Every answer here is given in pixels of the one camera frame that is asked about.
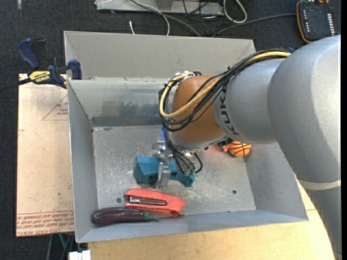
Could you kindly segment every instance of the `clamp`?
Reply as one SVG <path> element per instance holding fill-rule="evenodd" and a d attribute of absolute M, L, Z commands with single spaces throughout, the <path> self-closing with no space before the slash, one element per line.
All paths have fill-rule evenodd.
<path fill-rule="evenodd" d="M 16 83 L 1 87 L 0 91 L 17 87 L 29 82 L 33 82 L 38 85 L 51 84 L 62 88 L 67 88 L 66 79 L 61 76 L 61 74 L 65 73 L 68 70 L 72 71 L 72 77 L 70 77 L 69 79 L 82 79 L 81 66 L 77 60 L 70 60 L 68 62 L 68 65 L 64 67 L 57 68 L 53 65 L 49 65 L 47 69 L 41 69 L 41 64 L 31 47 L 32 42 L 33 41 L 31 38 L 26 38 L 17 46 L 17 51 L 21 59 L 30 65 L 29 72 L 27 73 L 25 78 L 21 78 Z"/>

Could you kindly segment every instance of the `blue clamp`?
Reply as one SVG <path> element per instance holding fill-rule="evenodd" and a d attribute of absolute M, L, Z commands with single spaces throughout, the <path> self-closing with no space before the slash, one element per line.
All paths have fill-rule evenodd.
<path fill-rule="evenodd" d="M 27 73 L 29 80 L 24 83 L 31 81 L 35 84 L 51 84 L 66 88 L 66 80 L 60 74 L 66 72 L 67 70 L 72 71 L 72 79 L 82 79 L 81 66 L 77 60 L 70 60 L 67 66 L 61 68 L 56 68 L 52 65 L 49 65 L 46 70 L 40 70 L 40 62 L 31 47 L 31 43 L 32 39 L 26 38 L 17 46 L 17 51 L 21 59 L 27 62 L 31 68 Z"/>

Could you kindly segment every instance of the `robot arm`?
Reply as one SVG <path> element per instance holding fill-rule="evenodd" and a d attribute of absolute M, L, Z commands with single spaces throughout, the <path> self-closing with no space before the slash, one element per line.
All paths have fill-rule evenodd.
<path fill-rule="evenodd" d="M 170 114 L 165 103 L 160 110 L 170 140 L 182 150 L 226 138 L 278 142 L 325 221 L 337 258 L 342 258 L 340 43 L 340 36 L 328 37 L 291 55 L 279 50 L 252 55 L 212 79 L 188 74 L 183 82 L 173 79 L 178 88 Z"/>

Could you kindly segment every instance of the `gray carpet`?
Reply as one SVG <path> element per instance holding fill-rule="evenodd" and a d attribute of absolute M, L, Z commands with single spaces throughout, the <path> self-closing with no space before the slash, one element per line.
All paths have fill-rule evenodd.
<path fill-rule="evenodd" d="M 279 14 L 294 14 L 299 0 L 252 0 L 246 5 L 248 20 Z M 22 0 L 18 10 L 17 0 L 0 0 L 0 86 L 14 83 L 18 73 L 29 69 L 16 50 L 24 38 L 47 40 L 43 67 L 57 58 L 58 66 L 65 63 L 62 33 L 64 30 L 106 31 L 131 34 L 128 21 L 135 23 L 137 34 L 164 35 L 166 24 L 154 13 L 98 12 L 94 0 Z M 337 31 L 341 29 L 341 0 L 330 0 L 335 12 Z M 196 21 L 174 15 L 189 23 L 202 36 L 211 33 Z M 190 36 L 192 31 L 170 21 L 171 35 Z M 206 23 L 210 29 L 216 27 Z M 220 37 L 253 39 L 256 49 L 293 48 L 304 45 L 294 17 L 282 17 L 256 22 L 227 30 Z M 17 157 L 18 90 L 13 88 L 0 93 L 0 259 L 43 259 L 46 256 L 49 236 L 34 238 L 15 237 L 16 213 L 16 157 Z M 61 255 L 59 238 L 54 236 L 52 259 Z"/>

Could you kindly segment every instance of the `red stapler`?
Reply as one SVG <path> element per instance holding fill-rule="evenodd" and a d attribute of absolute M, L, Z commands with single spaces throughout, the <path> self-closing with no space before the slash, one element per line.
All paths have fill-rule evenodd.
<path fill-rule="evenodd" d="M 172 217 L 177 217 L 185 206 L 183 198 L 142 188 L 133 188 L 126 192 L 124 197 L 129 200 L 129 203 L 125 205 L 126 208 Z"/>

